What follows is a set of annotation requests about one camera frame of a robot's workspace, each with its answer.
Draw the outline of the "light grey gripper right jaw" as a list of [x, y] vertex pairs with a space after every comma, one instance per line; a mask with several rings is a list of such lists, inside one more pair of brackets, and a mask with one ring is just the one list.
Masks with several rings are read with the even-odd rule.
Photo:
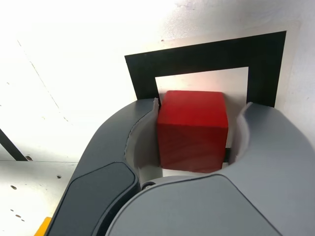
[[129, 200], [109, 236], [312, 236], [315, 151], [280, 111], [247, 105], [229, 165], [156, 184]]

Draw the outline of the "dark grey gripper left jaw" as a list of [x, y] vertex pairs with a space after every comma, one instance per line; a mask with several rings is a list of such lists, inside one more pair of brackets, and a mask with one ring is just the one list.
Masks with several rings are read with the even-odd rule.
[[158, 99], [142, 99], [105, 121], [88, 143], [46, 231], [48, 236], [103, 236], [118, 211], [141, 191], [139, 170], [159, 165]]

